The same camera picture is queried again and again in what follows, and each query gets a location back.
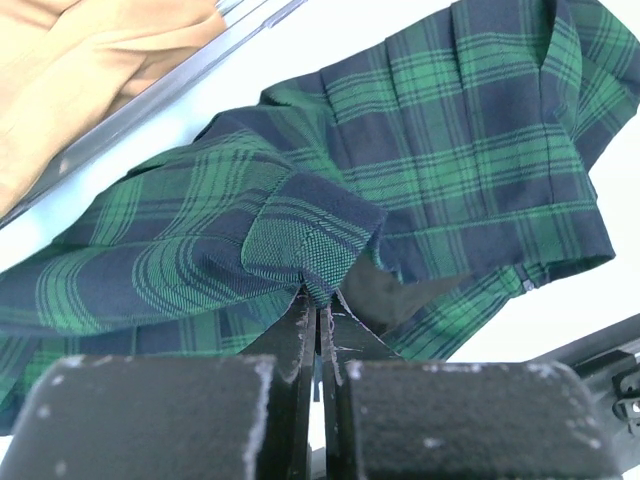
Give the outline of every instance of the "folded fabric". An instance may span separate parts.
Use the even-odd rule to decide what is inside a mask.
[[[462,0],[267,89],[0,275],[4,425],[60,356],[234,354],[363,256],[449,282],[382,336],[448,357],[613,258],[588,172],[639,96],[640,44],[596,0]]]
[[[0,217],[51,158],[225,29],[216,0],[0,4]]]

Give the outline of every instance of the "white surface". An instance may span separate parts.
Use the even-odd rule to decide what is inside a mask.
[[[131,167],[189,143],[215,113],[254,104],[272,83],[370,47],[450,3],[309,0],[276,28],[243,46],[178,103],[132,132],[91,169],[1,230],[0,271],[47,245],[99,191]],[[640,34],[637,2],[603,3]],[[618,258],[512,301],[452,360],[526,360],[640,312],[639,135],[636,118],[616,137],[592,175]],[[640,472],[628,478],[640,479]]]
[[[309,409],[309,445],[314,452],[326,446],[324,436],[324,398],[322,392],[322,382],[318,385],[320,390],[320,401],[313,401],[313,388],[311,389],[311,405]]]

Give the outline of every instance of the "tan garment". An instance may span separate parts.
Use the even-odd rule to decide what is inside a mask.
[[[217,0],[0,1],[0,217],[51,158],[225,29]]]

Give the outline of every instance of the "tartan cloth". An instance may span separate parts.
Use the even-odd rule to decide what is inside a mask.
[[[383,336],[448,357],[613,258],[588,172],[639,96],[639,44],[595,0],[462,0],[265,90],[0,276],[0,423],[63,355],[235,354],[362,252],[405,283],[470,275]]]

